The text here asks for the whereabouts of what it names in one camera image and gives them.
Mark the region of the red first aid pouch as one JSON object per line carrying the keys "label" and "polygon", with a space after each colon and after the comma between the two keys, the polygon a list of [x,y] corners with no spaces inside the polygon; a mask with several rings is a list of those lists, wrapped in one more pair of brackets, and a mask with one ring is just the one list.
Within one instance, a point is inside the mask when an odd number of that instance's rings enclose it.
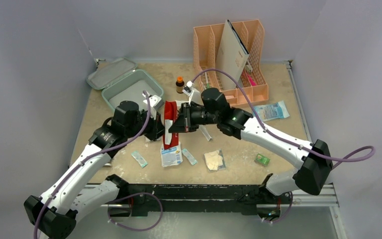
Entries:
{"label": "red first aid pouch", "polygon": [[166,101],[164,107],[164,135],[163,135],[163,146],[161,151],[169,150],[170,148],[180,145],[179,134],[171,133],[169,129],[173,126],[174,122],[178,118],[178,103],[176,101]]}

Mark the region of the white swab packet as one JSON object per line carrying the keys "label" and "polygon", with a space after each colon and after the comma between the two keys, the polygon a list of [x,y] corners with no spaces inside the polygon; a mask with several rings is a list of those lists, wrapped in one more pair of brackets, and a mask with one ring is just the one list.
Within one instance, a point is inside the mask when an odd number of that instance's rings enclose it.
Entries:
{"label": "white swab packet", "polygon": [[204,126],[200,126],[199,129],[201,130],[201,132],[203,133],[204,137],[206,138],[207,141],[211,141],[212,140],[212,137],[211,135],[209,134],[208,130],[206,129],[206,127]]}

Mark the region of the teal bandage strip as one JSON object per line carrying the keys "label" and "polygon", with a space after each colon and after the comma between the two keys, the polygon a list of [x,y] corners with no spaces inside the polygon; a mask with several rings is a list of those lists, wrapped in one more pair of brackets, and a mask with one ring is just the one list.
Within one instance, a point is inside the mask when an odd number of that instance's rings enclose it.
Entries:
{"label": "teal bandage strip", "polygon": [[194,166],[198,163],[198,161],[195,159],[195,157],[186,149],[182,149],[183,156],[189,161],[189,163]]}

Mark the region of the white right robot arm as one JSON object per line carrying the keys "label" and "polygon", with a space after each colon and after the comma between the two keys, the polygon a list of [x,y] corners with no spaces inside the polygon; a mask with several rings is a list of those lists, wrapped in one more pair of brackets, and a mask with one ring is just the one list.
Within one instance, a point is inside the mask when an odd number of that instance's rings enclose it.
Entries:
{"label": "white right robot arm", "polygon": [[312,143],[261,124],[252,113],[231,107],[217,88],[204,90],[201,99],[201,105],[195,102],[181,105],[177,119],[169,127],[170,133],[194,132],[200,125],[214,124],[227,136],[254,143],[285,159],[294,169],[264,179],[259,189],[264,202],[270,203],[297,189],[320,194],[333,167],[331,160],[324,159],[330,155],[325,142]]}

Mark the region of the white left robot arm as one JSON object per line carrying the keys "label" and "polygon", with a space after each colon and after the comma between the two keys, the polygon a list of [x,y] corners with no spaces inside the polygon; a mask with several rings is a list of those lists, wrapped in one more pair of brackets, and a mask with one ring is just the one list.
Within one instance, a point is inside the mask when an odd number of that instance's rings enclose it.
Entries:
{"label": "white left robot arm", "polygon": [[140,136],[159,139],[165,128],[155,110],[154,97],[144,100],[145,110],[137,103],[123,101],[114,115],[96,129],[77,160],[48,190],[40,196],[29,196],[24,208],[34,225],[33,237],[38,233],[50,239],[67,238],[77,222],[107,202],[124,203],[131,198],[129,183],[117,175],[108,176],[88,193],[80,191],[91,178],[127,144]]}

